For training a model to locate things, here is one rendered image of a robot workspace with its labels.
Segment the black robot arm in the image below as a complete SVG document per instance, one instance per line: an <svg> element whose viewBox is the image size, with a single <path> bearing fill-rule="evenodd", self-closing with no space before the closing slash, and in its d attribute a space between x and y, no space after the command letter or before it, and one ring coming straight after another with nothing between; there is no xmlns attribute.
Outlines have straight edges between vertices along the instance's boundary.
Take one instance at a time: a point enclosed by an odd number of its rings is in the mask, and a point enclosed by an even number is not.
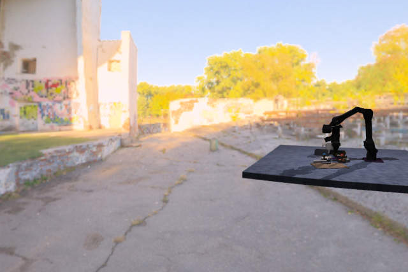
<svg viewBox="0 0 408 272"><path fill-rule="evenodd" d="M360 108L359 106L354 107L352 110L347 111L343 115L338 115L332 118L332 122L329 125L323 124L323 133L334 133L340 134L340 128L342 128L340 123L342 123L346 118L353 116L355 113L362 113L365 119L366 125L366 140L364 142L364 147L366 148L367 158L369 161L376 161L376 153L378 150L375 148L374 141L372 139L372 117L373 111L371 109ZM334 126L334 127L332 127Z"/></svg>

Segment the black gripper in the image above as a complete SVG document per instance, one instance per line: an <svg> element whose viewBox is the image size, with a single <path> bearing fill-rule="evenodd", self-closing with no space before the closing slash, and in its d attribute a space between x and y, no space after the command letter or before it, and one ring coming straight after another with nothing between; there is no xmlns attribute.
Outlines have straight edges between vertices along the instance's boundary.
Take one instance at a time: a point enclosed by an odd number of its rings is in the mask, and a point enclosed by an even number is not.
<svg viewBox="0 0 408 272"><path fill-rule="evenodd" d="M339 149L340 146L340 134L334 134L332 133L333 136L333 140L331 140L333 149L334 149L334 153L337 153L337 150Z"/></svg>

